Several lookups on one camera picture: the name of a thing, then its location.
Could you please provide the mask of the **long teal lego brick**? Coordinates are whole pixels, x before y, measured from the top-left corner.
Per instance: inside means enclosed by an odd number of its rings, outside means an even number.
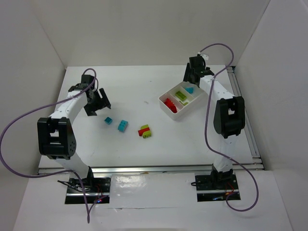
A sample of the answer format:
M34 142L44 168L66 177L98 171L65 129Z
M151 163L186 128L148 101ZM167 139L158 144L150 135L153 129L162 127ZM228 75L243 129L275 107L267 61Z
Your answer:
M186 87L185 90L186 90L189 94L193 94L193 93L194 93L194 87Z

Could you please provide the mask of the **long green lego brick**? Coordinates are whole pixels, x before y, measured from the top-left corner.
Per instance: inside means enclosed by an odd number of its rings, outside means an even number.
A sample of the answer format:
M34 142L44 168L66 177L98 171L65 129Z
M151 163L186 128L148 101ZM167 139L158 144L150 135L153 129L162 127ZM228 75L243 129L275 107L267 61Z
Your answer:
M180 100L180 101L186 101L187 100L187 96L185 94L183 94L181 91L177 91L175 93L175 96Z

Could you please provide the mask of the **curved teal lego brick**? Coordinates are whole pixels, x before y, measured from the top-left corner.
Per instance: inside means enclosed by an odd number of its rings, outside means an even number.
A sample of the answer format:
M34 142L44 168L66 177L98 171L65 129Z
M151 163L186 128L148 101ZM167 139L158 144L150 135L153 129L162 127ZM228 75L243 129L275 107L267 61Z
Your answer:
M125 120L121 120L121 122L118 125L118 131L125 132L127 126L128 126L128 122Z

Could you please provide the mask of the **long red lego brick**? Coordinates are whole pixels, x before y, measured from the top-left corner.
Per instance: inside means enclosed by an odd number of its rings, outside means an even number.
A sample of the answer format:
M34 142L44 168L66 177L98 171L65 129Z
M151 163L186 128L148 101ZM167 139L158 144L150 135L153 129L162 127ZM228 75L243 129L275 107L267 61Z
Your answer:
M177 108L175 104L169 98L166 98L164 104L170 109L171 112L177 113Z

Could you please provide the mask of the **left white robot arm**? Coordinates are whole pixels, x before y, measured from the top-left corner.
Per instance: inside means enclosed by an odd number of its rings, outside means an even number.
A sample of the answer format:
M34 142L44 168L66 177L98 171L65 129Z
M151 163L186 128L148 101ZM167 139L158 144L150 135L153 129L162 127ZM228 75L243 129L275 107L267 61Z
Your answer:
M77 154L77 141L72 124L84 109L87 116L96 116L96 111L108 108L111 104L103 88L96 89L96 74L81 76L81 82L68 90L66 99L49 117L41 117L37 122L38 147L41 155L56 161L65 170L72 171L71 178L91 187L94 175Z

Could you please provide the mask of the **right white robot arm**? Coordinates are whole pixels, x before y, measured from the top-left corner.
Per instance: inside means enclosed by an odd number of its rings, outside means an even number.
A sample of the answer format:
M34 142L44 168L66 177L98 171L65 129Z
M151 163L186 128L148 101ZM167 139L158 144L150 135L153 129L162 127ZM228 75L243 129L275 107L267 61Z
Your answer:
M206 182L215 187L227 183L233 175L230 159L235 156L235 144L245 127L244 99L214 80L214 73L201 55L189 58L183 81L201 88L215 104L213 126L220 139L219 152L226 157L218 155L215 158L210 179Z

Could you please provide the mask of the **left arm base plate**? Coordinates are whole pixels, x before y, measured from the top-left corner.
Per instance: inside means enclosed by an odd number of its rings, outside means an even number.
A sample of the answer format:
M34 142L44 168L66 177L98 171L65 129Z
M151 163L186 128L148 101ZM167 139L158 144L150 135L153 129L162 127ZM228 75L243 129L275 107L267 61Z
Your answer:
M58 183L66 187L65 204L84 204L83 191L77 179L70 178L68 181L57 180ZM92 185L84 181L85 195L88 204L108 204L110 203L111 177L94 178Z

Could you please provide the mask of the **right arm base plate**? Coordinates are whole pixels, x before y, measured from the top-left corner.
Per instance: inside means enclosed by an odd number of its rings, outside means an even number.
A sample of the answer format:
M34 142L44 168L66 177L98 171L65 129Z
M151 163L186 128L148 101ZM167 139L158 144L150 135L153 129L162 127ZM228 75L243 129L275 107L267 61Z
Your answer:
M196 175L191 186L196 188L198 202L240 200L239 186L235 174L230 180L214 183L210 175Z

